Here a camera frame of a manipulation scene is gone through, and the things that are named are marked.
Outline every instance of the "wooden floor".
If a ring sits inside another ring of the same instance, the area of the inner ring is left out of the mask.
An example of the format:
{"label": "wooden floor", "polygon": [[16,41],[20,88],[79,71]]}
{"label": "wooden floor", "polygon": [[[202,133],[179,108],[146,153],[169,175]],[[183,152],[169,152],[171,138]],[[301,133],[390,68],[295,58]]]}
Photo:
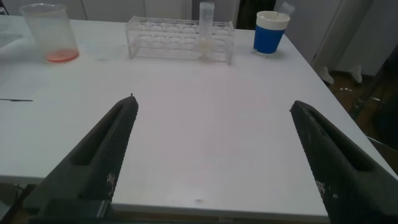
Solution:
{"label": "wooden floor", "polygon": [[[331,72],[331,76],[334,78],[335,84],[330,86],[329,89],[336,96],[337,100],[347,112],[352,109],[354,99],[358,97],[373,80],[373,77],[363,76],[363,82],[359,85],[348,74]],[[387,101],[393,94],[397,94],[397,86],[397,75],[386,75],[377,85],[372,96],[381,99],[382,101]],[[347,90],[339,91],[341,88],[347,88],[353,90],[353,92]],[[380,102],[378,101],[368,100],[363,110],[360,112],[356,123],[367,136],[382,142],[380,137],[377,135],[372,122],[372,115],[376,111],[379,104]],[[398,174],[398,150],[391,149],[376,142],[372,143],[379,151],[381,156],[383,156],[386,162],[391,166],[394,172]]]}

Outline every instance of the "blue and white cup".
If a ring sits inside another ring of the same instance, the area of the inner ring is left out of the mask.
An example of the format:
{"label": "blue and white cup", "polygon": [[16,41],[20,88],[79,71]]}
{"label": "blue and white cup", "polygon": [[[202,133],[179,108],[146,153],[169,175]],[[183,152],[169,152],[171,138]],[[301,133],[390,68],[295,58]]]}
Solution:
{"label": "blue and white cup", "polygon": [[260,55],[273,54],[278,48],[287,24],[289,15],[274,11],[257,13],[256,34],[254,36],[254,50]]}

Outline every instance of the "plastic beaker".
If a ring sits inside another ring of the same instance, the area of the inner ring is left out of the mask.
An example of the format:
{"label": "plastic beaker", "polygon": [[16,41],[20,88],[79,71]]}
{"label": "plastic beaker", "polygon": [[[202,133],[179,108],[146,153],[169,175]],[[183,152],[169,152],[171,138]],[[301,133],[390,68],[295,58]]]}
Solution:
{"label": "plastic beaker", "polygon": [[20,11],[47,61],[69,62],[79,57],[65,5],[29,4]]}

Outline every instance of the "white wall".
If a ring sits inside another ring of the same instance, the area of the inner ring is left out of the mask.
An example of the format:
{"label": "white wall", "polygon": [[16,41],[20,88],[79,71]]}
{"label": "white wall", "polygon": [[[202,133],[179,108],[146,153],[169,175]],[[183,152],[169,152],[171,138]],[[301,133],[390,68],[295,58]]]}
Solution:
{"label": "white wall", "polygon": [[127,22],[145,16],[144,0],[82,0],[88,20]]}
{"label": "white wall", "polygon": [[278,11],[284,1],[296,8],[285,34],[311,63],[341,0],[277,0],[274,10]]}
{"label": "white wall", "polygon": [[[199,20],[199,3],[204,0],[192,1],[192,19]],[[240,0],[206,0],[215,4],[214,21],[229,22],[236,25]]]}
{"label": "white wall", "polygon": [[187,0],[145,0],[145,8],[146,17],[186,19]]}
{"label": "white wall", "polygon": [[373,1],[336,69],[362,65],[363,74],[375,75],[398,43],[397,12],[397,0]]}
{"label": "white wall", "polygon": [[20,15],[19,8],[26,4],[47,3],[66,5],[70,19],[86,19],[81,0],[2,0],[2,2],[10,15]]}

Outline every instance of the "red liquid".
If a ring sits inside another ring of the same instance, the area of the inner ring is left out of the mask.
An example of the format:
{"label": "red liquid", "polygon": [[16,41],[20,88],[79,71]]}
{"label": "red liquid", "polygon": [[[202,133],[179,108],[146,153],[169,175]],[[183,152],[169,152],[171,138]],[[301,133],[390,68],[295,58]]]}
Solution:
{"label": "red liquid", "polygon": [[59,49],[55,52],[51,52],[45,56],[45,59],[49,62],[70,62],[79,57],[79,51],[77,49]]}

